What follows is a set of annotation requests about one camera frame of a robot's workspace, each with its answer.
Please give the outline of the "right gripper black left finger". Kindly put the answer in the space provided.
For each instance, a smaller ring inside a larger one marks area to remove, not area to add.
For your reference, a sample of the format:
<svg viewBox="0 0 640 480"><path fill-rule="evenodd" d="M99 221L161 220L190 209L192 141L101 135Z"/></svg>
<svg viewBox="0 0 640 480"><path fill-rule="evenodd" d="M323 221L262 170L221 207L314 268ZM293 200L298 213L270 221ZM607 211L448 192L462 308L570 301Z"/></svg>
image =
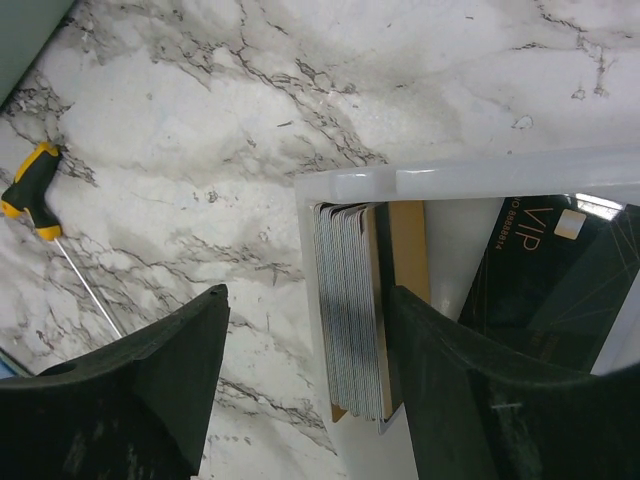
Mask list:
<svg viewBox="0 0 640 480"><path fill-rule="evenodd" d="M89 354L2 380L2 478L196 476L229 317L216 285Z"/></svg>

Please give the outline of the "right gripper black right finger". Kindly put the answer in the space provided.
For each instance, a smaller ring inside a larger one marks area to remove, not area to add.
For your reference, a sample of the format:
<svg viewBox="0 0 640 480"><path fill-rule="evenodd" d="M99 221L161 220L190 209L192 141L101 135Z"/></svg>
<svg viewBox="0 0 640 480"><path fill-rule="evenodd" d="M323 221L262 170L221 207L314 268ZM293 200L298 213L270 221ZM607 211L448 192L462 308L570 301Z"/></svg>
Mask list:
<svg viewBox="0 0 640 480"><path fill-rule="evenodd" d="M635 479L639 369L593 376L546 364L390 294L422 479Z"/></svg>

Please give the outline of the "white card tray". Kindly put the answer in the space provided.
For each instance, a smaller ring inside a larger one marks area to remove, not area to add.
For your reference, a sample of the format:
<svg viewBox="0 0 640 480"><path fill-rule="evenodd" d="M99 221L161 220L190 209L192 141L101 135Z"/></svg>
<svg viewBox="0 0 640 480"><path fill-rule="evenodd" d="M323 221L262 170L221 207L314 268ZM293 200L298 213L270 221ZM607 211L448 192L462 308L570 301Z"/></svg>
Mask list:
<svg viewBox="0 0 640 480"><path fill-rule="evenodd" d="M384 431L377 423L351 414L338 421L332 419L319 316L313 207L321 203L423 202L430 285L430 298L423 301L459 324L506 198L584 193L639 208L639 150L620 146L361 167L306 175L296 182L295 189L317 393L329 436L352 479L422 479L403 396ZM639 369L639 323L631 331L621 360L621 369Z"/></svg>

